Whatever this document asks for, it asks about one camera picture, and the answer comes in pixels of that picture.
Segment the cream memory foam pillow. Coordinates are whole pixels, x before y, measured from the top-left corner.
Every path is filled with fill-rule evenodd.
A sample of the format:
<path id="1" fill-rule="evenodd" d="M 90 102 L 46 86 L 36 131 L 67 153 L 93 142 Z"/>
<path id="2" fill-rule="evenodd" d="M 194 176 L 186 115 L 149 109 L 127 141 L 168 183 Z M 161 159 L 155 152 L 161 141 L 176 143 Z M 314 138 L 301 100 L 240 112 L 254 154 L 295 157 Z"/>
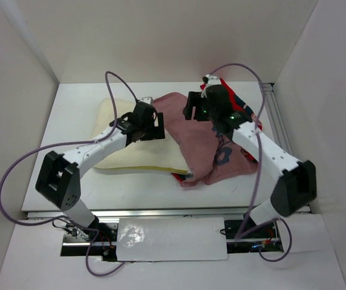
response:
<path id="1" fill-rule="evenodd" d="M 135 103 L 121 99 L 115 100 L 115 103 L 118 117 L 126 112 L 131 112 L 135 106 Z M 111 99 L 105 98 L 100 102 L 92 137 L 106 129 L 113 119 L 114 111 Z M 164 139 L 132 143 L 125 149 L 112 153 L 97 163 L 94 168 L 159 170 L 182 175 L 189 173 L 189 167 L 181 154 L 179 145 L 166 130 Z"/>

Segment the red printed pillowcase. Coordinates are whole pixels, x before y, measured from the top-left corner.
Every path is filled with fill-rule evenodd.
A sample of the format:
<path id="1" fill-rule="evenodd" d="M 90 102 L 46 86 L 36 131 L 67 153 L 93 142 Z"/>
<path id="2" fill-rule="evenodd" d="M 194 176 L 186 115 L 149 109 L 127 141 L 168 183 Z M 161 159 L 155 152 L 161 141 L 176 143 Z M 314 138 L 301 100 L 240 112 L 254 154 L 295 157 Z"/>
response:
<path id="1" fill-rule="evenodd" d="M 217 132 L 210 121 L 186 120 L 183 109 L 187 97 L 178 92 L 163 95 L 154 107 L 163 113 L 164 127 L 178 144 L 189 173 L 181 178 L 182 187 L 193 187 L 200 182 L 212 185 L 224 179 L 256 173 L 256 160 L 241 146 Z"/>

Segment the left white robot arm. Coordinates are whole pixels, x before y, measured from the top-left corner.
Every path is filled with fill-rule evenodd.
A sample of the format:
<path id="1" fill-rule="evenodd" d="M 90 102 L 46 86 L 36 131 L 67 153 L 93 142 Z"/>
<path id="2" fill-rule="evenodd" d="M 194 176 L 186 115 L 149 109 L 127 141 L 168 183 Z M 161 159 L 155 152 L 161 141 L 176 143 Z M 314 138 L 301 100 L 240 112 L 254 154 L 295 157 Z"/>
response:
<path id="1" fill-rule="evenodd" d="M 151 97 L 141 98 L 132 112 L 114 120 L 88 144 L 65 153 L 47 153 L 36 181 L 36 190 L 75 222 L 85 241 L 99 233 L 99 218 L 81 200 L 80 180 L 110 154 L 137 141 L 164 139 L 163 114 L 153 106 Z"/>

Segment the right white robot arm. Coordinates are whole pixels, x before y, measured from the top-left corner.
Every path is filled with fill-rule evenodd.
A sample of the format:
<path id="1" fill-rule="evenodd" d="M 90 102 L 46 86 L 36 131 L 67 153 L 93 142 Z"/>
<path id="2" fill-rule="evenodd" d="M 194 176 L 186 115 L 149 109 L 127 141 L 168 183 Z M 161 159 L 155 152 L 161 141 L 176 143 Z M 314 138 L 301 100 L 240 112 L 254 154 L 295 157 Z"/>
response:
<path id="1" fill-rule="evenodd" d="M 252 155 L 276 181 L 270 198 L 245 215 L 248 236 L 258 236 L 265 222 L 289 217 L 317 197 L 315 165 L 291 156 L 257 129 L 245 112 L 234 110 L 223 85 L 189 92 L 183 115 L 187 120 L 211 121 L 217 132 Z"/>

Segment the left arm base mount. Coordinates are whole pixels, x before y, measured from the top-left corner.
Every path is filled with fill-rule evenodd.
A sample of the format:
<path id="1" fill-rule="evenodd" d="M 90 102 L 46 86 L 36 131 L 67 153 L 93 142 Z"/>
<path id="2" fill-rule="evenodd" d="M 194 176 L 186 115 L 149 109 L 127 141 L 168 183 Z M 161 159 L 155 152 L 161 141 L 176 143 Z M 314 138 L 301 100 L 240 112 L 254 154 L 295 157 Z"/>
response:
<path id="1" fill-rule="evenodd" d="M 89 256 L 101 258 L 105 262 L 116 262 L 119 219 L 104 218 L 102 222 L 105 232 L 101 230 L 95 237 L 95 232 L 87 234 L 66 219 L 53 221 L 52 227 L 63 234 L 60 256 L 82 257 L 90 250 Z"/>

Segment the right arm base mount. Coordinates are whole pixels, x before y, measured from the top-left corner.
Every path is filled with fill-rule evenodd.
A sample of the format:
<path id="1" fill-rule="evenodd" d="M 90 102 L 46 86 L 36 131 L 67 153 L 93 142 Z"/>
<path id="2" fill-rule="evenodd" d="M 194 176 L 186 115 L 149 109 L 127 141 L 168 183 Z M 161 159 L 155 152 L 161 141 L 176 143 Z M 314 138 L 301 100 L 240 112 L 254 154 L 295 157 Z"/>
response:
<path id="1" fill-rule="evenodd" d="M 275 222 L 266 224 L 254 230 L 255 224 L 247 221 L 242 230 L 243 236 L 237 239 L 235 236 L 243 223 L 243 215 L 227 214 L 223 215 L 224 225 L 220 234 L 226 238 L 228 254 L 242 253 L 262 253 L 284 251 L 281 242 L 278 226 Z"/>

